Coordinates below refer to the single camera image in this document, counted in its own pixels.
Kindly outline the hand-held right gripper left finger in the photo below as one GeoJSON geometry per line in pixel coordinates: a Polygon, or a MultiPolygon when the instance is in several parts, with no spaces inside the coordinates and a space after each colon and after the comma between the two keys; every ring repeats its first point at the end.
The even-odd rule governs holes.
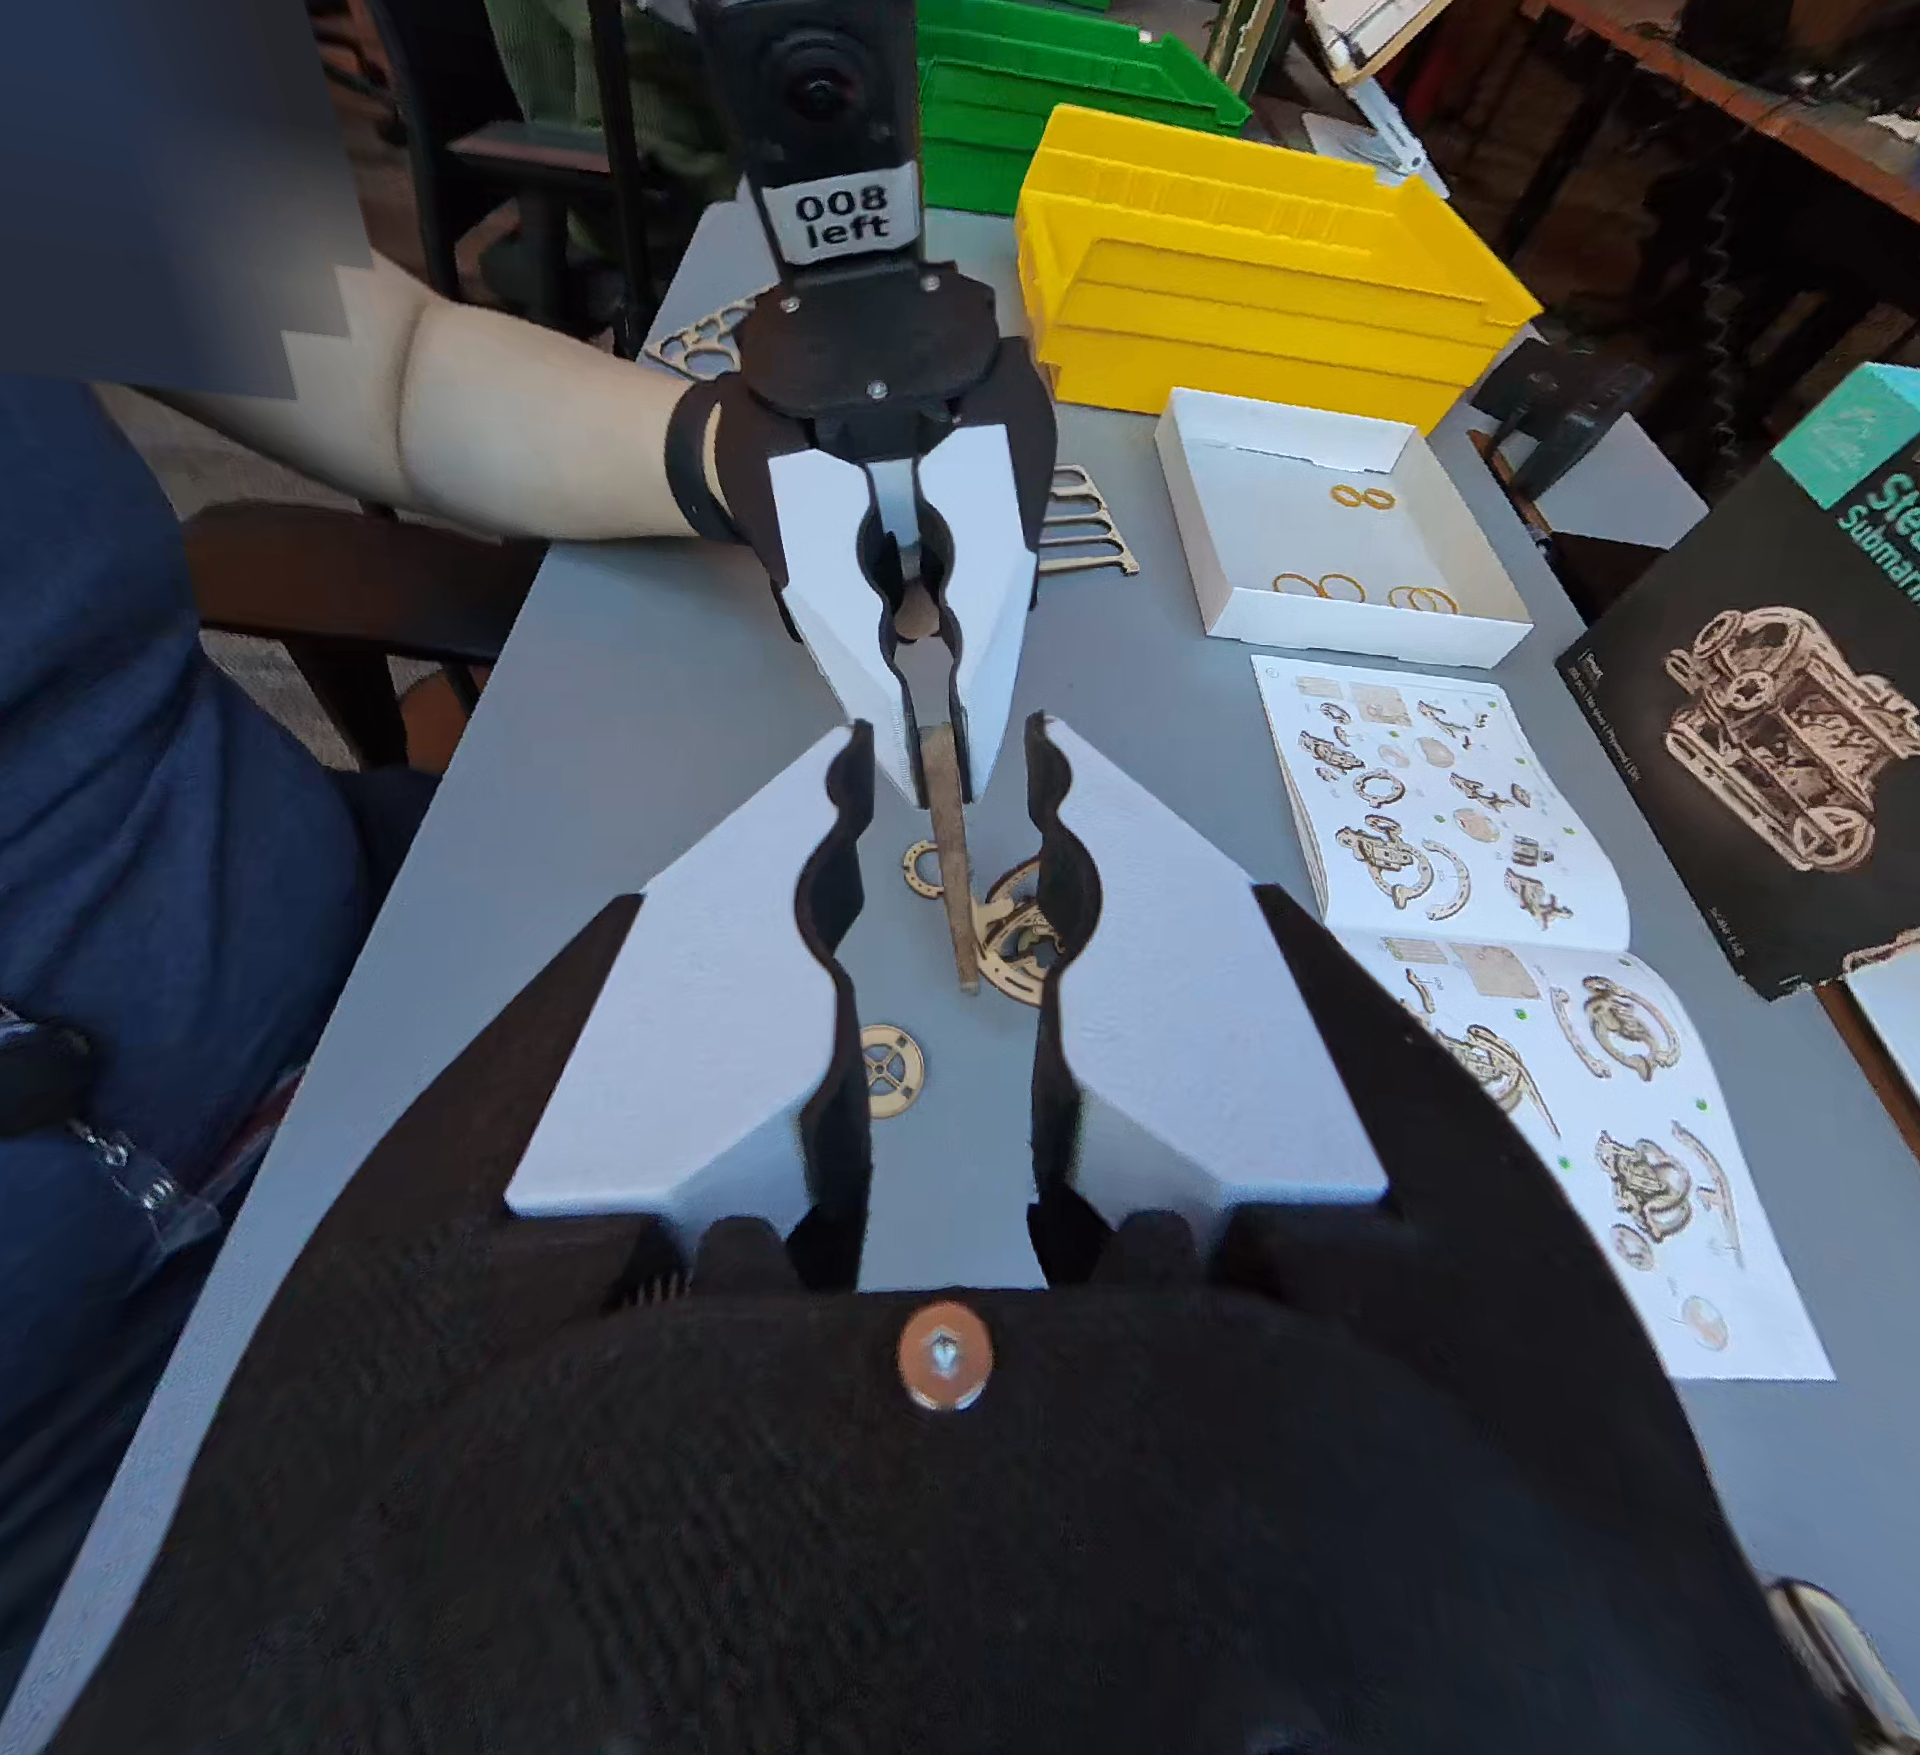
{"type": "Polygon", "coordinates": [[[691,1259],[720,1221],[856,1287],[872,1115],[851,975],[874,729],[829,729],[657,875],[505,1187],[516,1217],[649,1215],[691,1259]]]}

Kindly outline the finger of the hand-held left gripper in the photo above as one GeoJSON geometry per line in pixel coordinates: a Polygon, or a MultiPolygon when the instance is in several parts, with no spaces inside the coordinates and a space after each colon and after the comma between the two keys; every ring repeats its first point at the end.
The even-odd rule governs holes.
{"type": "Polygon", "coordinates": [[[957,425],[920,457],[913,483],[950,653],[947,715],[972,803],[994,777],[1012,717],[1038,579],[1007,425],[957,425]]]}
{"type": "Polygon", "coordinates": [[[768,463],[779,531],[779,603],[848,719],[874,731],[876,765],[907,803],[922,803],[918,735],[887,639],[892,609],[862,555],[878,521],[867,471],[822,449],[768,463]]]}

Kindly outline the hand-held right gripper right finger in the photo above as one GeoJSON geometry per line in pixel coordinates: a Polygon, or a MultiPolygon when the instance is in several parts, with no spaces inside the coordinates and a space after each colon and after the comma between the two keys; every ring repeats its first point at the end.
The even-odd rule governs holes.
{"type": "Polygon", "coordinates": [[[1199,1255],[1245,1205],[1361,1207],[1385,1171],[1256,879],[1053,713],[1024,727],[1035,899],[1057,953],[1030,1079],[1043,1279],[1134,1215],[1199,1255]]]}

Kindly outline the small wooden model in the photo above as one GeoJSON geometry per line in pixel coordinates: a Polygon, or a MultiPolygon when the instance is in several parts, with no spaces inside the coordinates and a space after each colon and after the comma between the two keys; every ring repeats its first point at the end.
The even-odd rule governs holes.
{"type": "Polygon", "coordinates": [[[972,897],[977,971],[1004,997],[1038,1007],[1061,953],[1039,901],[1039,855],[1030,855],[972,897]]]}

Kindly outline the wooden stick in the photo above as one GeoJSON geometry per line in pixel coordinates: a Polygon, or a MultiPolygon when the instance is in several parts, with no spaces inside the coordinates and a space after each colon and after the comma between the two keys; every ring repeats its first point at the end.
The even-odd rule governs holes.
{"type": "Polygon", "coordinates": [[[903,583],[893,613],[893,661],[903,681],[920,749],[923,807],[942,883],[957,985],[979,991],[979,941],[974,925],[972,869],[966,839],[966,747],[951,721],[951,655],[933,595],[922,577],[903,583]]]}

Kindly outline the person's left forearm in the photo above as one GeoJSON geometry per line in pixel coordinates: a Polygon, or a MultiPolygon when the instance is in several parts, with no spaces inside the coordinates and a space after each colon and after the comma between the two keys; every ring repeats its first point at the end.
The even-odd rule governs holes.
{"type": "Polygon", "coordinates": [[[287,397],[132,389],[358,501],[482,533],[696,533],[666,457],[688,381],[448,301],[383,255],[333,275],[346,331],[283,333],[287,397]]]}

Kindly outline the black model kit box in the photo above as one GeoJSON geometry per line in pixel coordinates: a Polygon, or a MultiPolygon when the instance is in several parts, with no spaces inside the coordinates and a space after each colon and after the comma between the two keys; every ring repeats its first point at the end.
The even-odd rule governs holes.
{"type": "Polygon", "coordinates": [[[1756,993],[1915,947],[1918,371],[1850,371],[1556,665],[1756,993]]]}

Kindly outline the comb-shaped wooden sheet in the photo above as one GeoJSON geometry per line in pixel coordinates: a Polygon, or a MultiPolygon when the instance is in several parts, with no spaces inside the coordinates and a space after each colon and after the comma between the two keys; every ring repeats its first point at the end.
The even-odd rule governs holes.
{"type": "Polygon", "coordinates": [[[1097,569],[1140,573],[1140,561],[1083,465],[1055,465],[1038,539],[1038,577],[1097,569]]]}

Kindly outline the black wristband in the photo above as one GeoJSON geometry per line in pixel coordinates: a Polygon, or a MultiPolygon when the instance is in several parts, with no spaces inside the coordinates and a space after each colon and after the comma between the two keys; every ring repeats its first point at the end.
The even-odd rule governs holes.
{"type": "Polygon", "coordinates": [[[715,471],[715,433],[737,375],[713,375],[681,387],[661,437],[661,469],[688,529],[707,541],[743,541],[715,471]]]}

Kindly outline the yellow plastic bin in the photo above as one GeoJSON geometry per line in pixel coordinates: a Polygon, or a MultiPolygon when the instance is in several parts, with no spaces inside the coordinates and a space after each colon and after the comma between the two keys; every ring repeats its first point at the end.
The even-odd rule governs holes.
{"type": "Polygon", "coordinates": [[[1093,279],[1073,279],[1057,293],[1043,293],[1038,283],[1026,283],[1022,291],[1028,327],[1042,341],[1061,339],[1071,329],[1425,379],[1466,381],[1517,333],[1486,321],[1423,329],[1397,313],[1377,323],[1093,279]]]}
{"type": "Polygon", "coordinates": [[[1382,335],[1360,365],[1059,327],[1031,345],[1057,403],[1155,417],[1178,389],[1243,397],[1430,431],[1487,373],[1496,349],[1382,335]]]}
{"type": "Polygon", "coordinates": [[[1473,343],[1542,309],[1422,181],[1071,106],[1026,165],[1016,235],[1033,331],[1093,285],[1473,343]]]}

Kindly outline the black metal pole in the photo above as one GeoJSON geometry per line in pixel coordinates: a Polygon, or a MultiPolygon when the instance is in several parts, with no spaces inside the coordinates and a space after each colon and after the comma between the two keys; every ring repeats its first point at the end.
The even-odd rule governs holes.
{"type": "Polygon", "coordinates": [[[613,197],[622,303],[613,337],[624,355],[643,347],[660,305],[649,241],[651,171],[634,133],[622,0],[586,0],[595,100],[613,197]]]}

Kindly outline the black desk stand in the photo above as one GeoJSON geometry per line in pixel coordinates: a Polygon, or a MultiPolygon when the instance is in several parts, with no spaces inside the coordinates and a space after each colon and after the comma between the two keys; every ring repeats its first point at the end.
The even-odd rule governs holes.
{"type": "Polygon", "coordinates": [[[1540,501],[1651,381],[1653,371],[1635,361],[1527,335],[1466,397],[1494,425],[1479,457],[1509,493],[1540,501]]]}

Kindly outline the person's blue clothing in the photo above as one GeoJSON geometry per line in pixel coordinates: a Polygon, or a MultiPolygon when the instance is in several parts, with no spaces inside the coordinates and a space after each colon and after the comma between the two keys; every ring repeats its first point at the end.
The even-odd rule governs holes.
{"type": "MultiPolygon", "coordinates": [[[[95,393],[2,383],[2,995],[227,1219],[440,779],[324,767],[208,655],[180,519],[95,393]]],[[[4,1567],[92,1495],[147,1261],[63,1137],[2,1149],[4,1567]]]]}

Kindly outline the shiny metal object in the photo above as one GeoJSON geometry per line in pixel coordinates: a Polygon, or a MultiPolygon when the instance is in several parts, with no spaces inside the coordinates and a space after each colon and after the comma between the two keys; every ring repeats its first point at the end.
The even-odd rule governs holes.
{"type": "Polygon", "coordinates": [[[1824,1587],[1775,1577],[1767,1607],[1859,1753],[1915,1753],[1918,1715],[1852,1611],[1824,1587]]]}

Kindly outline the wooden background table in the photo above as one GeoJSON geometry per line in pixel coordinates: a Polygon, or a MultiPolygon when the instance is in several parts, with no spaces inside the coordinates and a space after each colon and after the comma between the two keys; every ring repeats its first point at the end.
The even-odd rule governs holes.
{"type": "Polygon", "coordinates": [[[1599,60],[1579,102],[1538,161],[1499,233],[1499,251],[1519,253],[1635,78],[1665,84],[1740,129],[1771,139],[1828,177],[1918,221],[1915,141],[1875,127],[1850,106],[1814,104],[1744,86],[1683,54],[1671,40],[1646,34],[1598,0],[1519,0],[1530,20],[1554,16],[1572,38],[1599,44],[1599,60]]]}

